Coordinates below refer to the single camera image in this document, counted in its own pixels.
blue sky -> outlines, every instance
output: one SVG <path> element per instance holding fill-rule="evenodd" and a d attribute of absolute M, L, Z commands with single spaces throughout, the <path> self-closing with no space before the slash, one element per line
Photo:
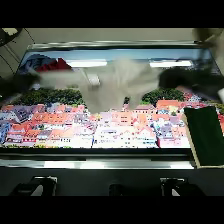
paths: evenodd
<path fill-rule="evenodd" d="M 71 51 L 46 51 L 28 52 L 22 61 L 33 54 L 41 54 L 51 58 L 63 58 L 64 60 L 86 60 L 86 59 L 106 59 L 117 58 L 150 59 L 150 58 L 192 58 L 197 59 L 199 49 L 111 49 L 111 50 L 71 50 Z M 206 52 L 206 58 L 210 57 L 210 52 Z"/>

black cable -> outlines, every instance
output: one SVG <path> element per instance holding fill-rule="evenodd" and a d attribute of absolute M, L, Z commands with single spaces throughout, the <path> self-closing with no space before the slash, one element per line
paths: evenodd
<path fill-rule="evenodd" d="M 18 63 L 20 63 L 15 57 L 14 55 L 7 49 L 6 46 L 4 46 L 4 48 L 9 52 L 9 54 L 15 59 L 15 61 L 17 61 Z"/>
<path fill-rule="evenodd" d="M 32 39 L 33 43 L 35 44 L 35 41 L 34 41 L 34 39 L 31 37 L 31 35 L 30 35 L 29 31 L 28 31 L 26 28 L 24 28 L 24 30 L 26 30 L 26 32 L 28 33 L 28 35 L 29 35 L 29 36 L 30 36 L 30 38 Z"/>
<path fill-rule="evenodd" d="M 14 73 L 12 67 L 10 66 L 10 64 L 5 60 L 5 58 L 4 58 L 3 56 L 0 55 L 0 57 L 1 57 L 1 58 L 5 61 L 5 63 L 10 67 L 10 69 L 11 69 L 13 75 L 14 75 L 15 73 Z"/>

television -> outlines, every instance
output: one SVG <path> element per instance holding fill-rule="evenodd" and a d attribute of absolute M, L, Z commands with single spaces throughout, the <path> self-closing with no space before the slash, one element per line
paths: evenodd
<path fill-rule="evenodd" d="M 118 58 L 147 62 L 161 71 L 173 66 L 196 69 L 202 48 L 192 41 L 35 44 L 27 48 L 17 75 L 24 74 L 24 68 L 35 55 L 50 60 L 62 58 L 74 71 L 87 66 L 104 66 Z M 34 69 L 40 66 L 36 58 Z M 221 75 L 210 50 L 206 49 L 203 60 L 210 59 L 213 74 Z M 181 120 L 184 108 L 197 109 L 211 103 L 185 89 L 157 89 L 145 94 L 134 110 L 128 109 L 128 98 L 125 98 L 119 111 L 111 108 L 91 114 L 76 86 L 64 90 L 36 87 L 1 108 L 0 153 L 190 154 Z M 224 132 L 223 109 L 218 104 L 217 113 Z"/>

screen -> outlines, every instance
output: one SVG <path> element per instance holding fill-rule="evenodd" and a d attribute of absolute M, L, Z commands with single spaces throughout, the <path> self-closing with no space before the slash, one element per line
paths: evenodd
<path fill-rule="evenodd" d="M 55 66 L 62 58 L 73 70 L 103 66 L 117 58 L 148 61 L 152 67 L 194 69 L 199 49 L 112 49 L 27 52 L 18 74 Z M 204 60 L 211 58 L 210 52 Z M 214 63 L 213 73 L 220 75 Z M 0 111 L 0 143 L 37 148 L 190 148 L 181 116 L 185 107 L 215 105 L 224 132 L 224 107 L 185 89 L 145 94 L 135 110 L 113 108 L 91 114 L 76 86 L 64 90 L 36 87 Z"/>

wall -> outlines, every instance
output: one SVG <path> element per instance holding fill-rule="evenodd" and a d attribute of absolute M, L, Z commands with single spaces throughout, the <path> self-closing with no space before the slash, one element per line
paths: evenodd
<path fill-rule="evenodd" d="M 103 40 L 193 40 L 192 28 L 27 28 L 36 43 L 103 41 Z M 23 29 L 8 45 L 22 59 L 32 40 Z M 0 54 L 14 71 L 18 63 L 4 47 Z M 8 65 L 0 58 L 0 76 L 11 74 Z"/>

